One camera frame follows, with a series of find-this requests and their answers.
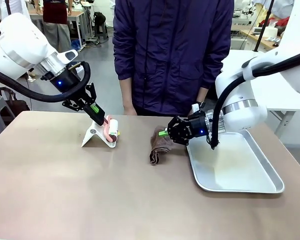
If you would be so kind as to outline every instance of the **black bag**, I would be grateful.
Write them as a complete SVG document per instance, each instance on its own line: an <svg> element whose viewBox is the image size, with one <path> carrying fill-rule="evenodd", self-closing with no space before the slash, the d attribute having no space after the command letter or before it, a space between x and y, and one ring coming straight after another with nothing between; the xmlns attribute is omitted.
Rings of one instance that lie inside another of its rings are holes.
<svg viewBox="0 0 300 240"><path fill-rule="evenodd" d="M6 100L6 104L9 106L11 111L13 112L14 116L18 116L23 111L30 111L30 108L28 107L27 103L23 100L17 100L16 94L14 91L7 87L0 87L0 96L2 97L2 91L9 94L8 100ZM6 108L2 109L0 113L4 124L8 126L12 121L13 117L9 114L8 110Z"/></svg>

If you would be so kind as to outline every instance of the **folded cloth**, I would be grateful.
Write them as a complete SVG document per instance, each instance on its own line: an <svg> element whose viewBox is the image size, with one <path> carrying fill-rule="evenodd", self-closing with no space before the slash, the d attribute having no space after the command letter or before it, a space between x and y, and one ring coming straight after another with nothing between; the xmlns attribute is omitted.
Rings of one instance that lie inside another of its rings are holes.
<svg viewBox="0 0 300 240"><path fill-rule="evenodd" d="M151 137L151 153L150 153L150 163L152 165L157 165L160 161L159 154L167 153L171 151L173 141L169 136L159 136L159 132L164 131L166 128L164 126L157 126L154 130L153 136Z"/></svg>

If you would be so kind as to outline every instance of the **metal tray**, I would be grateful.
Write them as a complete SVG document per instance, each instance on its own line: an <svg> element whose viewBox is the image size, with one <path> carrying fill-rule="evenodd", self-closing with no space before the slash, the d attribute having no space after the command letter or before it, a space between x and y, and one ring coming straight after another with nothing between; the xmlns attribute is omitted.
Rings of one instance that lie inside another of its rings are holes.
<svg viewBox="0 0 300 240"><path fill-rule="evenodd" d="M285 185L247 130L219 135L212 150L205 137L187 150L197 184L210 192L279 194Z"/></svg>

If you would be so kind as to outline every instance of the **white wall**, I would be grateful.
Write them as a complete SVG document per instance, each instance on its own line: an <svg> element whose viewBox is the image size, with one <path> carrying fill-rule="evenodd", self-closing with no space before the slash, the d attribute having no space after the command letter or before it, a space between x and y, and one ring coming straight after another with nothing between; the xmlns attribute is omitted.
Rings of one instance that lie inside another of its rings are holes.
<svg viewBox="0 0 300 240"><path fill-rule="evenodd" d="M110 0L94 0L93 7L91 8L91 18L94 18L94 11L101 12L106 18L106 25L113 27L114 13L110 5Z"/></svg>
<svg viewBox="0 0 300 240"><path fill-rule="evenodd" d="M280 45L300 43L300 0L294 2L294 7ZM270 116L267 124L272 128L278 125L278 120ZM286 127L280 140L286 145L300 145L300 112L296 112L290 124Z"/></svg>

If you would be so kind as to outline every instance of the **white bracket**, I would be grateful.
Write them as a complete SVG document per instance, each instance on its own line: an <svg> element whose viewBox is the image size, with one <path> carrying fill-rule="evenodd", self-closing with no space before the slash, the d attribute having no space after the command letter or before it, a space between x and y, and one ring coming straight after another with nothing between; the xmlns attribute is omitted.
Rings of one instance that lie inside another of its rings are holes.
<svg viewBox="0 0 300 240"><path fill-rule="evenodd" d="M115 142L108 142L105 135L104 135L104 126L99 126L96 124L95 121L92 121L91 126L88 128L88 130L85 133L83 142L81 147L83 147L94 135L98 135L99 138L101 138L102 141L105 142L110 148L114 148L116 146L116 141Z"/></svg>

